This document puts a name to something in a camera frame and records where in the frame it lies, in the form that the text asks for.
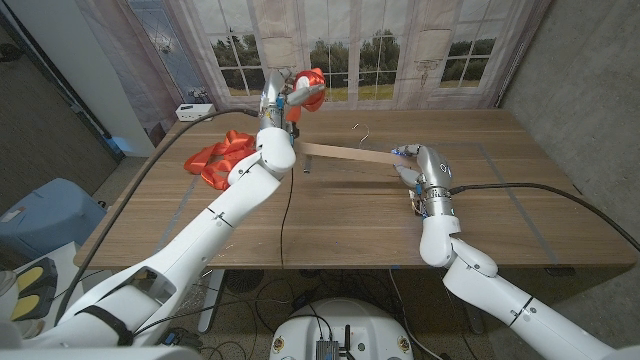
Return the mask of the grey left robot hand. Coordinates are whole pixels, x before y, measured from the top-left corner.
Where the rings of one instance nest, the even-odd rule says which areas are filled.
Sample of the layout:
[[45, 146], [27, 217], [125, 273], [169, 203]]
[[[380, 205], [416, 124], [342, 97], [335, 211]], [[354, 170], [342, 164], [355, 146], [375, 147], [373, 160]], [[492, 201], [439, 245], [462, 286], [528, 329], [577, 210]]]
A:
[[261, 128], [277, 127], [298, 136], [302, 109], [317, 111], [325, 99], [326, 80], [320, 68], [294, 72], [272, 70], [261, 94]]

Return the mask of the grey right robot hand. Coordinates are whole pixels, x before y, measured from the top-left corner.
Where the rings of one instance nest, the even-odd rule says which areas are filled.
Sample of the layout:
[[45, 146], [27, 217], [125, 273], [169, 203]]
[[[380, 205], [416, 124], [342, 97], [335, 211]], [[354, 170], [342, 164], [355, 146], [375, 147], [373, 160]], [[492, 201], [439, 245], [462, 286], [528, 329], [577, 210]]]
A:
[[409, 144], [394, 148], [395, 155], [415, 158], [418, 170], [408, 165], [395, 164], [402, 182], [407, 185], [412, 208], [423, 218], [455, 214], [449, 190], [452, 173], [446, 158], [435, 149]]

